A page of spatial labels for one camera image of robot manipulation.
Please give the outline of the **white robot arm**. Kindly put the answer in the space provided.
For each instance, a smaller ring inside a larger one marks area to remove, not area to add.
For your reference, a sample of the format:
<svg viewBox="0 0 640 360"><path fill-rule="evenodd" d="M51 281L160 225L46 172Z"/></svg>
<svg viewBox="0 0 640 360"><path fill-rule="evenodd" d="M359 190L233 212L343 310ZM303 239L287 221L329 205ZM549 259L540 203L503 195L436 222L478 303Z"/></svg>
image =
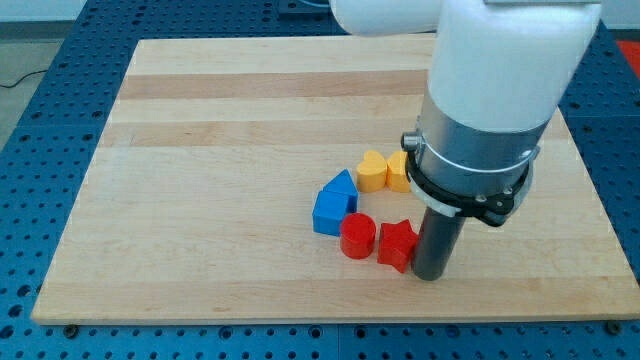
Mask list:
<svg viewBox="0 0 640 360"><path fill-rule="evenodd" d="M332 0L358 36L432 31L411 188L449 217L502 225L528 192L538 143L599 23L597 1Z"/></svg>

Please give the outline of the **yellow block behind arm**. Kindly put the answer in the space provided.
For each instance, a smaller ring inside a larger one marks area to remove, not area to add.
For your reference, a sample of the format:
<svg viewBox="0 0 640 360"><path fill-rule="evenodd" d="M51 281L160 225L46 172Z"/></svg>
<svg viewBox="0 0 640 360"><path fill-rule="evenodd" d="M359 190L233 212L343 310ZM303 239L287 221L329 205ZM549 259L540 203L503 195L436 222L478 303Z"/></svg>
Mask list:
<svg viewBox="0 0 640 360"><path fill-rule="evenodd" d="M400 193L410 191L410 184L405 169L406 159L407 154L404 151L395 151L386 160L386 185L391 191Z"/></svg>

